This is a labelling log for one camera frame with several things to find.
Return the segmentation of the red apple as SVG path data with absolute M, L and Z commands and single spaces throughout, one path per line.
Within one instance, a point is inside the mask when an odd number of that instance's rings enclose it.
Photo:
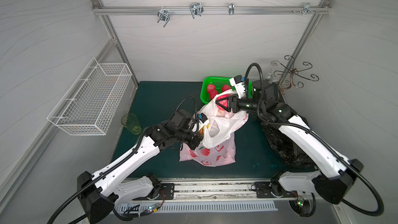
M 216 99 L 216 106 L 222 111 L 229 111 L 228 102 L 229 102 L 229 94 L 221 95 Z
M 224 85 L 224 86 L 221 88 L 221 91 L 222 91 L 222 92 L 225 92 L 225 91 L 228 91 L 228 90 L 231 90 L 231 87 L 230 87 L 229 85 Z
M 210 92 L 209 92 L 209 98 L 210 98 L 210 100 L 212 100 L 216 95 L 218 95 L 218 91 L 217 90 L 211 90 Z
M 207 93 L 210 93 L 210 92 L 212 92 L 212 91 L 214 91 L 214 90 L 216 90 L 215 85 L 213 85 L 213 84 L 208 84 L 208 85 L 207 85 L 207 87 L 206 87 Z

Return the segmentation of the white plastic bag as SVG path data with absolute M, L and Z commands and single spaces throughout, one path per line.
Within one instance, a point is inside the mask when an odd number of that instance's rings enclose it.
M 214 148 L 228 140 L 232 133 L 240 129 L 249 119 L 246 111 L 238 113 L 226 112 L 216 105 L 218 97 L 235 95 L 236 91 L 230 89 L 216 95 L 208 104 L 204 105 L 199 114 L 205 114 L 209 124 L 204 127 L 202 144 L 206 148 Z

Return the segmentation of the black plastic bag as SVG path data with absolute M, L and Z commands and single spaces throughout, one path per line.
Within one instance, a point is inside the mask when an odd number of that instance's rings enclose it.
M 285 134 L 261 122 L 262 131 L 276 154 L 289 166 L 294 168 L 313 168 L 316 164 L 313 160 Z

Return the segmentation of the pink plastic bag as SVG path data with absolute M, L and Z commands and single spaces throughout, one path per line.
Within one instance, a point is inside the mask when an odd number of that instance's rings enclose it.
M 214 148 L 206 148 L 202 144 L 195 150 L 183 144 L 179 152 L 179 161 L 195 161 L 205 167 L 220 167 L 235 163 L 236 146 L 235 135 Z

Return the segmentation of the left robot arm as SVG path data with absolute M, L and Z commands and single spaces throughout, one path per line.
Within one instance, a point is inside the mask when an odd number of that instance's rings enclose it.
M 85 171 L 80 174 L 77 178 L 76 193 L 61 204 L 48 223 L 54 223 L 75 199 L 79 200 L 84 215 L 73 222 L 76 224 L 86 218 L 89 223 L 96 224 L 128 196 L 155 197 L 160 187 L 160 182 L 155 176 L 144 176 L 125 185 L 123 181 L 146 161 L 175 143 L 186 144 L 190 149 L 196 149 L 203 139 L 199 131 L 206 120 L 206 115 L 197 111 L 192 115 L 178 106 L 170 119 L 144 128 L 136 144 L 114 162 L 94 173 Z

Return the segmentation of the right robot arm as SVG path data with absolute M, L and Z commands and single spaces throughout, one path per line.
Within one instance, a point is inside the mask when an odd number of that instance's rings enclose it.
M 324 141 L 288 104 L 277 101 L 275 83 L 267 83 L 258 63 L 252 63 L 244 76 L 230 79 L 235 92 L 227 97 L 228 112 L 245 111 L 257 115 L 261 124 L 280 132 L 315 163 L 312 173 L 281 172 L 271 179 L 270 187 L 276 197 L 281 190 L 317 194 L 332 204 L 344 203 L 350 208 L 368 215 L 384 213 L 383 200 L 374 186 L 363 176 L 363 164 L 357 159 L 348 159 Z M 356 180 L 362 181 L 374 196 L 377 207 L 374 211 L 362 209 L 344 199 Z

